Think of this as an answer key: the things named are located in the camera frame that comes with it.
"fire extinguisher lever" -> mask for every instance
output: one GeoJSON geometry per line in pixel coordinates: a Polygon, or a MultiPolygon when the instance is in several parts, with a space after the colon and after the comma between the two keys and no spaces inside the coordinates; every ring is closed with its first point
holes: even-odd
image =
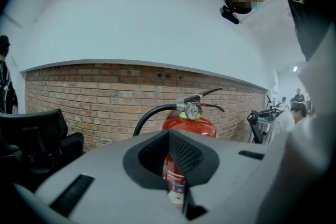
{"type": "Polygon", "coordinates": [[[220,111],[222,111],[222,112],[225,112],[224,109],[222,109],[220,106],[215,105],[215,104],[206,104],[206,103],[202,103],[201,105],[202,105],[202,106],[208,106],[208,107],[211,107],[211,108],[216,108],[216,109],[218,109],[218,110],[220,110],[220,111]]]}
{"type": "Polygon", "coordinates": [[[195,94],[195,95],[193,95],[193,96],[190,96],[190,97],[184,99],[184,103],[185,103],[185,104],[188,104],[188,103],[190,103],[190,102],[200,102],[200,100],[201,100],[202,97],[204,97],[204,96],[206,96],[206,95],[208,95],[208,94],[210,94],[210,93],[213,93],[213,92],[215,92],[215,91],[220,91],[220,90],[222,90],[222,89],[223,89],[223,88],[220,87],[220,88],[215,88],[215,89],[206,90],[206,91],[204,91],[204,92],[201,92],[200,94],[195,94]]]}

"brick wall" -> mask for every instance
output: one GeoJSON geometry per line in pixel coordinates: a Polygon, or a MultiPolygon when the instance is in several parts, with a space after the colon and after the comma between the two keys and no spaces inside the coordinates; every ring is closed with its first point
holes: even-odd
{"type": "MultiPolygon", "coordinates": [[[[26,77],[26,113],[61,108],[69,133],[84,134],[85,150],[132,136],[140,117],[154,106],[174,103],[180,95],[223,87],[205,97],[203,115],[218,138],[248,139],[246,117],[262,110],[264,90],[243,83],[181,70],[117,64],[60,66],[30,71],[26,77]]],[[[143,133],[160,130],[167,112],[153,116],[143,133]]]]}

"desk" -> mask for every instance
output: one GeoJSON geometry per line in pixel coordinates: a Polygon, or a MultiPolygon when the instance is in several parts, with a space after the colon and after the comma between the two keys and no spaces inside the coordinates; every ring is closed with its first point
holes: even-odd
{"type": "MultiPolygon", "coordinates": [[[[265,127],[266,127],[265,132],[267,133],[267,132],[268,132],[268,128],[269,128],[273,123],[274,123],[274,121],[269,121],[269,120],[266,120],[266,119],[264,119],[264,118],[258,118],[258,124],[259,124],[259,129],[260,129],[261,133],[264,132],[265,127]]],[[[249,142],[249,143],[252,143],[252,142],[253,142],[253,138],[254,138],[254,136],[253,136],[253,132],[252,132],[252,130],[251,130],[250,138],[249,138],[249,141],[248,141],[248,142],[249,142]]]]}

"white shirt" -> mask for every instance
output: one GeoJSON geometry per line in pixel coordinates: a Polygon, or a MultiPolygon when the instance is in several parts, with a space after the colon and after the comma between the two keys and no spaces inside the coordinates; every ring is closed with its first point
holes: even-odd
{"type": "Polygon", "coordinates": [[[295,126],[295,121],[292,113],[290,111],[283,111],[274,121],[269,129],[268,135],[270,136],[270,142],[274,137],[281,132],[289,132],[295,126]]]}

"pressure gauge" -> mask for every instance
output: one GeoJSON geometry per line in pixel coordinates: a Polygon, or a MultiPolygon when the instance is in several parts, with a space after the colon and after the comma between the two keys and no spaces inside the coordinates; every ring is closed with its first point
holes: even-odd
{"type": "Polygon", "coordinates": [[[185,114],[190,120],[197,120],[202,115],[202,106],[199,103],[191,102],[185,109],[185,114]]]}

